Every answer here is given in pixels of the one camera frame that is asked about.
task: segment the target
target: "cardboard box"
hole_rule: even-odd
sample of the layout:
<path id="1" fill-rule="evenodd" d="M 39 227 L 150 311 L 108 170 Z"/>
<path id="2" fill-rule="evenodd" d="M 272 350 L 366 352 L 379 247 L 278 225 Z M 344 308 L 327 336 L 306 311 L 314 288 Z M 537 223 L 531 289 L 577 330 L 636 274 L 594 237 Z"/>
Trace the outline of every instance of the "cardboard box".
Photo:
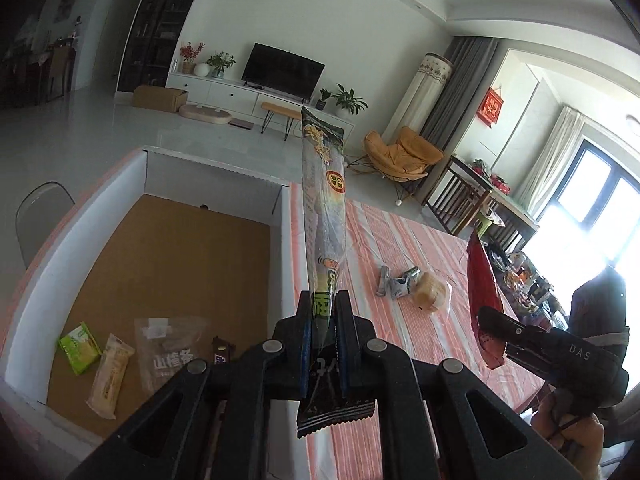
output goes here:
<path id="1" fill-rule="evenodd" d="M 218 335 L 239 355 L 295 313 L 291 223 L 287 182 L 162 148 L 135 150 L 76 203 L 18 285 L 4 344 L 0 338 L 0 413 L 44 478 L 66 478 L 113 431 L 84 405 L 97 365 L 70 377 L 60 361 L 67 323 L 82 317 L 102 346 L 108 332 L 135 346 L 132 317 L 171 317 L 194 306 L 194 314 L 213 317 L 202 340 L 209 351 Z M 254 310 L 240 310 L 238 301 Z M 116 417 L 144 400 L 137 372 L 134 355 Z M 297 408 L 271 402 L 273 470 L 289 467 L 293 453 L 307 467 L 306 445 L 295 438 Z"/>
<path id="2" fill-rule="evenodd" d="M 140 85 L 133 91 L 132 106 L 175 114 L 186 104 L 189 92 L 179 88 Z"/>

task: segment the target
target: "pink striped tablecloth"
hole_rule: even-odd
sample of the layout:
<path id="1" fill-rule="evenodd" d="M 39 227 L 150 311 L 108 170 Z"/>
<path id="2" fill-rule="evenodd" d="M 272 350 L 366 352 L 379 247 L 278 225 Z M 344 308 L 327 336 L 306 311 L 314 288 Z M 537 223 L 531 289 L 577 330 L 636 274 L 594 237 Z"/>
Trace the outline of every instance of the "pink striped tablecloth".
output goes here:
<path id="1" fill-rule="evenodd" d="M 542 387 L 542 379 L 507 361 L 489 370 L 471 330 L 466 283 L 466 242 L 394 214 L 347 200 L 346 272 L 342 288 L 349 291 L 354 314 L 372 320 L 376 334 L 402 347 L 412 358 L 437 364 L 447 357 L 462 361 L 509 406 L 518 411 Z M 308 289 L 302 186 L 291 187 L 294 294 Z M 391 300 L 375 295 L 380 265 L 393 276 L 413 267 L 432 269 L 452 286 L 451 309 L 427 314 L 411 297 Z M 502 298 L 505 312 L 513 316 Z M 306 437 L 312 480 L 382 478 L 377 415 L 339 424 Z"/>

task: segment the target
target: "television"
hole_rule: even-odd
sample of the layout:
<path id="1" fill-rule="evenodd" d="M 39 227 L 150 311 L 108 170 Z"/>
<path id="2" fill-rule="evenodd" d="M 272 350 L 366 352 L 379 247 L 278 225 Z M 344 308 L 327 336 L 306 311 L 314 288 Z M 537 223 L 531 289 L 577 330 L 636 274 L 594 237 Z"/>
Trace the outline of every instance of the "television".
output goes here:
<path id="1" fill-rule="evenodd" d="M 242 80 L 309 101 L 322 70 L 322 63 L 256 43 L 244 67 Z"/>

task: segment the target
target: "flower vase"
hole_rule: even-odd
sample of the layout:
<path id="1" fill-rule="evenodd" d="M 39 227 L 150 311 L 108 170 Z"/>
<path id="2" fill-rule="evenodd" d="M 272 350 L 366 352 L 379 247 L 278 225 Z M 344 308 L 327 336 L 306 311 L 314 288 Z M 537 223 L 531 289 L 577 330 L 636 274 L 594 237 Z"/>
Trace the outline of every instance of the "flower vase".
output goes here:
<path id="1" fill-rule="evenodd" d="M 336 108 L 335 116 L 344 119 L 345 121 L 351 121 L 353 119 L 353 114 L 349 111 L 348 108 Z"/>
<path id="2" fill-rule="evenodd" d="M 193 69 L 196 68 L 196 64 L 185 61 L 182 63 L 182 73 L 183 74 L 193 74 Z"/>

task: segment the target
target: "white vase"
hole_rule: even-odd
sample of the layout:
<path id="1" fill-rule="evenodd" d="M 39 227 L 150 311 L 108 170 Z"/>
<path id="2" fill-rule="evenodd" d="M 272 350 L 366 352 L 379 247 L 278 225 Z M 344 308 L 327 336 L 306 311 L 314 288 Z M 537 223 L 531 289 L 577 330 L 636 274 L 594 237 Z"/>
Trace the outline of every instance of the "white vase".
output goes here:
<path id="1" fill-rule="evenodd" d="M 345 121 L 353 121 L 353 114 L 349 111 L 348 108 L 336 108 L 335 116 L 344 119 Z"/>
<path id="2" fill-rule="evenodd" d="M 206 77 L 209 75 L 209 69 L 211 67 L 206 63 L 198 63 L 193 69 L 193 73 L 199 77 Z"/>

